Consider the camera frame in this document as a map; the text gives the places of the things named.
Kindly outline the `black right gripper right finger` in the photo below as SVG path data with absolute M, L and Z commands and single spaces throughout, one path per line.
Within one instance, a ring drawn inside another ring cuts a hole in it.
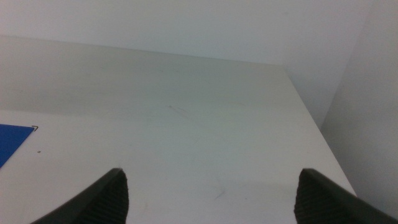
M 299 175 L 294 214 L 298 224 L 397 224 L 315 169 Z

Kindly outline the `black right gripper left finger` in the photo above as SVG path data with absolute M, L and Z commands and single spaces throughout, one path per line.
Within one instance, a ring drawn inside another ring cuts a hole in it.
M 113 168 L 84 191 L 34 224 L 125 224 L 129 210 L 127 177 Z

